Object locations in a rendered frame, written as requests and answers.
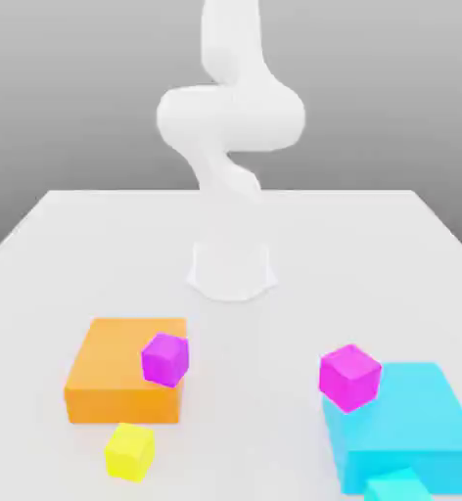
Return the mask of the small purple cube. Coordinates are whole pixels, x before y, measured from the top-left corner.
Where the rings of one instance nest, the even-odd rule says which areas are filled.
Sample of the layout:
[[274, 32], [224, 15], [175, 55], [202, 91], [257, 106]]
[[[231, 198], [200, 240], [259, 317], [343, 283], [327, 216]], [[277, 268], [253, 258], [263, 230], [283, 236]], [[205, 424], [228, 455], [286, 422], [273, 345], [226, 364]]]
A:
[[174, 388], [189, 369], [189, 343], [185, 338], [157, 333], [143, 348], [141, 364], [145, 381]]

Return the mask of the small magenta cube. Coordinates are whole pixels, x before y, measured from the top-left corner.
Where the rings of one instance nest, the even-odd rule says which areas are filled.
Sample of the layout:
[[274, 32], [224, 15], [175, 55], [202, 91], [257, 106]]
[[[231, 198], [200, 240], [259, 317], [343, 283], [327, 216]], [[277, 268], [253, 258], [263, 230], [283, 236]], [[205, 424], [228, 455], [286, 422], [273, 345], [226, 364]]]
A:
[[345, 413], [373, 400], [383, 366], [355, 344], [347, 344], [321, 357], [320, 391]]

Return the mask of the small yellow cube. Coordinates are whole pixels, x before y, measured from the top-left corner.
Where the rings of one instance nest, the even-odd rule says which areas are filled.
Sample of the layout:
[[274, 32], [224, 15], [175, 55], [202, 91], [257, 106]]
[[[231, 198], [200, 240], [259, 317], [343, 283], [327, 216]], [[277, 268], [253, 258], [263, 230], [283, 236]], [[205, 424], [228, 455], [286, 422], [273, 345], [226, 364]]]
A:
[[155, 457], [152, 430], [119, 423], [105, 447], [107, 473], [113, 478], [141, 482]]

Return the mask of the small turquoise cube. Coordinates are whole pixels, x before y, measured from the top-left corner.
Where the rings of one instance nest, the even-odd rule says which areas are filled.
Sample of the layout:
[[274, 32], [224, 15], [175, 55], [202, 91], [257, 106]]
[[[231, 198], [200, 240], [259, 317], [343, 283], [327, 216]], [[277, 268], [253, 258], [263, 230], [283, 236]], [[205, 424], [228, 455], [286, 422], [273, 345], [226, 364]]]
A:
[[434, 501], [411, 469], [372, 476], [366, 481], [364, 501]]

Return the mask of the large orange box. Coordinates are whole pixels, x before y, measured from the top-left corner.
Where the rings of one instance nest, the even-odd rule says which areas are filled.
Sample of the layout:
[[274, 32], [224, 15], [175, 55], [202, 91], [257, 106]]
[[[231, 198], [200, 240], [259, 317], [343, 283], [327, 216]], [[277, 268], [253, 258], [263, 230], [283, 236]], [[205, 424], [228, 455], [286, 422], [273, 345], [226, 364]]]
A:
[[183, 318], [97, 318], [92, 321], [64, 388], [73, 424], [175, 424], [183, 384], [144, 379], [141, 352], [158, 334], [184, 339]]

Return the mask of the large cyan box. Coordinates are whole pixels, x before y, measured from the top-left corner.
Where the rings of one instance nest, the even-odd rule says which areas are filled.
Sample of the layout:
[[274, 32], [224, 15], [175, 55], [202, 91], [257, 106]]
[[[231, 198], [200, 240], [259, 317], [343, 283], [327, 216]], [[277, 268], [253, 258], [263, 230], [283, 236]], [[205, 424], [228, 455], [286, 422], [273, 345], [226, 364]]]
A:
[[322, 400], [341, 493], [412, 469], [432, 494], [462, 495], [462, 406], [438, 364], [389, 362], [377, 397], [346, 413]]

